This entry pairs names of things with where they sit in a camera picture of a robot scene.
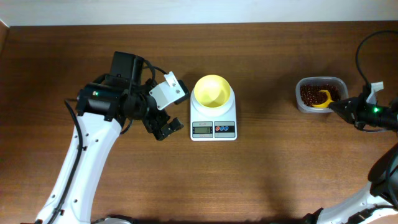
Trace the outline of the yellow plastic measuring scoop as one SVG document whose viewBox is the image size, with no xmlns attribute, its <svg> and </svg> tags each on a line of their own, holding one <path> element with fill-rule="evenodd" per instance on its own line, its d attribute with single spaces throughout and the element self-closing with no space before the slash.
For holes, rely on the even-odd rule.
<svg viewBox="0 0 398 224">
<path fill-rule="evenodd" d="M 314 108 L 327 108 L 330 103 L 333 103 L 334 101 L 332 100 L 331 94 L 328 90 L 320 90 L 321 93 L 324 93 L 326 95 L 326 100 L 317 105 L 312 105 Z"/>
</svg>

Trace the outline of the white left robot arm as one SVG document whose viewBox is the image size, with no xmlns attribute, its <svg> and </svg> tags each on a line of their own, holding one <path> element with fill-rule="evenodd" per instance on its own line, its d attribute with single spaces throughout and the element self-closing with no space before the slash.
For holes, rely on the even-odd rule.
<svg viewBox="0 0 398 224">
<path fill-rule="evenodd" d="M 111 148 L 133 121 L 142 121 L 158 141 L 183 128 L 165 107 L 189 97 L 182 80 L 170 72 L 162 83 L 141 83 L 139 75 L 105 74 L 80 90 L 71 114 L 72 140 L 50 197 L 36 223 L 90 223 L 96 188 Z"/>
</svg>

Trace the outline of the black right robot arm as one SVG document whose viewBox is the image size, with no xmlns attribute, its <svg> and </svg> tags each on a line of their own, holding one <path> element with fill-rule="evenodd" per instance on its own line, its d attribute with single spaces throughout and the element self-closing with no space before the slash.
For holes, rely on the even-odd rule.
<svg viewBox="0 0 398 224">
<path fill-rule="evenodd" d="M 330 103 L 329 108 L 360 131 L 373 126 L 379 131 L 397 132 L 397 111 L 366 101 L 366 95 Z M 397 145 L 388 150 L 371 168 L 364 188 L 334 207 L 320 208 L 305 215 L 301 223 L 370 223 L 397 214 Z"/>
</svg>

